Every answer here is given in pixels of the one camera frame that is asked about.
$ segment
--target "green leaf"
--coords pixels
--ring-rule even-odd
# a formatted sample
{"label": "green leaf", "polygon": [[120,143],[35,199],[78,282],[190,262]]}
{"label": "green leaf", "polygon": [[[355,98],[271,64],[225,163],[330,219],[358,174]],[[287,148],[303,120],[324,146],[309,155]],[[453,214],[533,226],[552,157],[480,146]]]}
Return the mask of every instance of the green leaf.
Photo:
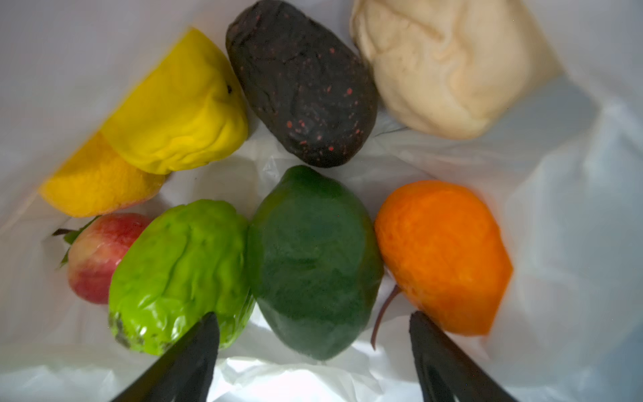
{"label": "green leaf", "polygon": [[[82,233],[82,231],[87,229],[87,227],[89,227],[90,224],[94,223],[94,221],[100,218],[101,216],[102,215],[96,216],[89,223],[87,223],[85,226],[81,227],[78,230],[58,229],[55,232],[53,232],[52,236],[65,235],[63,237],[65,242],[69,245],[72,245],[76,241],[76,239],[78,239],[78,236]],[[62,261],[60,262],[60,265],[58,266],[57,270],[62,268],[65,264],[67,264],[67,262],[69,262],[69,249],[67,249],[67,252],[65,253],[65,256],[62,258]]]}
{"label": "green leaf", "polygon": [[82,233],[82,231],[87,229],[87,227],[90,224],[94,223],[94,221],[97,220],[100,217],[101,217],[101,215],[98,215],[97,217],[92,219],[89,223],[87,223],[85,226],[81,227],[80,229],[70,231],[69,233],[67,233],[65,235],[65,237],[63,237],[63,239],[67,242],[67,244],[69,244],[69,245],[73,244],[76,241],[76,239],[78,238],[78,236]]}

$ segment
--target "apple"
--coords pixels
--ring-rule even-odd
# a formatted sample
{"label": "apple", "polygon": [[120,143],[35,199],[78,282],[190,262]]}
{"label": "apple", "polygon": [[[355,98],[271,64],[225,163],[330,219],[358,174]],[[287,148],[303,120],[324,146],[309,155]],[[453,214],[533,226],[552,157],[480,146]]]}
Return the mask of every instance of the apple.
{"label": "apple", "polygon": [[80,298],[107,304],[116,267],[151,218],[134,213],[102,215],[80,230],[68,253],[69,286]]}

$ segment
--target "black speckled object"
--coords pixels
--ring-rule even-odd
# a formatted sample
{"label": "black speckled object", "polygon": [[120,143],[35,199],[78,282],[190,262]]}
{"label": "black speckled object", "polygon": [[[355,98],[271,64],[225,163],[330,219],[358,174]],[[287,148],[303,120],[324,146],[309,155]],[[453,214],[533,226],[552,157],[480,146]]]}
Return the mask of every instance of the black speckled object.
{"label": "black speckled object", "polygon": [[362,148],[377,89],[331,31],[288,3],[261,0],[230,24],[226,49],[250,106],[288,152],[334,167]]}

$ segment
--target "orange fruit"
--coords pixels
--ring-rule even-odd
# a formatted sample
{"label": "orange fruit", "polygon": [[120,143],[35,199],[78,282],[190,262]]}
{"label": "orange fruit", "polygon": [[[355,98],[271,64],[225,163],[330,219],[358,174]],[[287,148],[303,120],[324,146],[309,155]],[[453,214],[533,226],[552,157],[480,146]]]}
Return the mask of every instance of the orange fruit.
{"label": "orange fruit", "polygon": [[498,224],[472,191],[435,180],[398,188],[375,231],[386,265],[417,309],[451,333],[489,332],[513,268]]}
{"label": "orange fruit", "polygon": [[98,132],[40,186],[39,193],[69,216],[90,217],[147,201],[165,178],[127,163]]}

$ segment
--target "green avocado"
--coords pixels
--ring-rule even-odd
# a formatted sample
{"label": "green avocado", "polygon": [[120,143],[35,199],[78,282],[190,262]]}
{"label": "green avocado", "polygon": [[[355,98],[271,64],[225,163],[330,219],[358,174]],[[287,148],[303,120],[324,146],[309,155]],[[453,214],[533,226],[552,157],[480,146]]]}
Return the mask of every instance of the green avocado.
{"label": "green avocado", "polygon": [[179,205],[153,220],[112,277],[116,340],[158,356],[214,311],[219,348],[230,346],[255,304],[244,267],[247,232],[246,218],[225,201]]}
{"label": "green avocado", "polygon": [[384,267],[366,208],[341,183],[288,169],[250,222],[247,247],[253,295],[288,347],[328,360],[365,328]]}

